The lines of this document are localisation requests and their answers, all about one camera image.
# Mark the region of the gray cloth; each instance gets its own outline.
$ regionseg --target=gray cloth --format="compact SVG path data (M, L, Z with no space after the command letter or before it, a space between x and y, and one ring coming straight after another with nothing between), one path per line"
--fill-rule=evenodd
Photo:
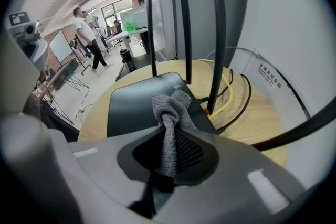
M153 95L153 112L159 122L166 128L160 167L157 172L168 177L177 173L177 151L174 127L180 123L182 127L196 129L187 111L191 98L183 91L176 90L172 96L165 94Z

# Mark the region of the floor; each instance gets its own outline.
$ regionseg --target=floor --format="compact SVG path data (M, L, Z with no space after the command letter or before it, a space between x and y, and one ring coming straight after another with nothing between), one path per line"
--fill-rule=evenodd
M134 56L139 56L145 54L145 50L140 44L131 40L130 42ZM107 70L104 70L104 67L99 64L97 71L100 76L97 76L91 71L89 67L83 73L83 76L80 74L83 71L83 67L79 66L75 71L75 76L84 82L90 89L85 87L78 86L79 90L72 88L71 86L64 84L58 91L54 91L53 95L55 101L64 111L64 113L74 122L74 127L81 129L82 121L84 121L86 115L90 111L91 105L94 104L97 99L106 91L107 88L111 87L115 83L115 78L118 76L120 68L122 67L121 57L119 50L125 48L124 43L121 43L121 46L116 46L115 48L110 49L110 58L106 58L106 63L113 64ZM92 65L92 61L87 60L84 65L88 63Z

